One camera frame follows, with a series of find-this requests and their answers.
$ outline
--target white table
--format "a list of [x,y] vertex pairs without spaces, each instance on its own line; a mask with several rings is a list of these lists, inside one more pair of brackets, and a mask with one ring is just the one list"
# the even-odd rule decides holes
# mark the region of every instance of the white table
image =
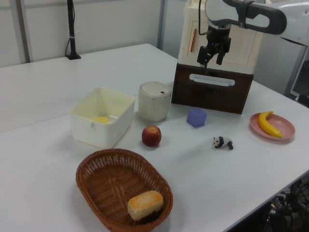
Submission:
[[[144,44],[0,69],[1,231],[107,231],[75,182],[80,162],[99,149],[73,139],[66,112],[95,87],[137,94],[147,81],[169,84],[176,62]],[[140,137],[149,122],[136,102],[133,122],[115,145],[143,155],[172,189],[172,212],[153,231],[226,231],[309,170],[308,108],[256,82],[241,115],[206,110],[206,125],[194,129],[186,122],[190,108],[172,104],[167,119],[155,123],[159,147],[149,148]],[[292,141],[270,141],[250,129],[250,116],[267,110],[293,123]],[[232,138],[234,150],[213,148],[217,136]]]

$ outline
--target round white container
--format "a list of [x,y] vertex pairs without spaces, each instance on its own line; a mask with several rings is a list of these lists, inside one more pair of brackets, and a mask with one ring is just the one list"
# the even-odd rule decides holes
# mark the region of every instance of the round white container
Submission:
[[151,81],[142,84],[139,89],[139,113],[148,121],[164,119],[169,110],[171,90],[168,86]]

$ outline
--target pink plate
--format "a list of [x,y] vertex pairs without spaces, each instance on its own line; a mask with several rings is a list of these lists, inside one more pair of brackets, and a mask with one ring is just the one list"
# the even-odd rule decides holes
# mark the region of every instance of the pink plate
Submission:
[[267,134],[258,124],[258,118],[259,118],[260,113],[254,114],[251,116],[250,118],[250,126],[251,128],[258,133],[259,135],[262,135],[265,138],[268,139],[273,139],[273,140],[286,140],[286,139],[290,139],[293,137],[293,135],[295,134],[295,128],[292,125],[292,123],[290,123],[288,120],[286,120],[283,117],[280,117],[278,115],[274,115],[271,114],[267,117],[267,121],[274,126],[275,128],[277,128],[278,130],[280,130],[280,132],[282,133],[283,137],[275,137],[275,136],[271,136],[269,134]]

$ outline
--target wicker basket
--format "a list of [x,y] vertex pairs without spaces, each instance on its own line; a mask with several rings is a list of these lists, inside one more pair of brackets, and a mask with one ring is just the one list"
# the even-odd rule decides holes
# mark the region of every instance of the wicker basket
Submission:
[[[172,209],[173,195],[166,180],[144,157],[129,150],[106,149],[89,155],[79,165],[76,181],[92,211],[112,232],[149,232]],[[149,190],[162,194],[164,206],[136,222],[127,212],[127,202]]]

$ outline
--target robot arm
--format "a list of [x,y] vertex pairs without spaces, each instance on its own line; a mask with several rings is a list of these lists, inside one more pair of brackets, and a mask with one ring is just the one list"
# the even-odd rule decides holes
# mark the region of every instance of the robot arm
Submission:
[[292,43],[309,45],[309,0],[265,4],[265,0],[206,0],[209,20],[208,44],[200,48],[197,61],[206,68],[218,54],[217,64],[229,51],[232,25],[278,35]]

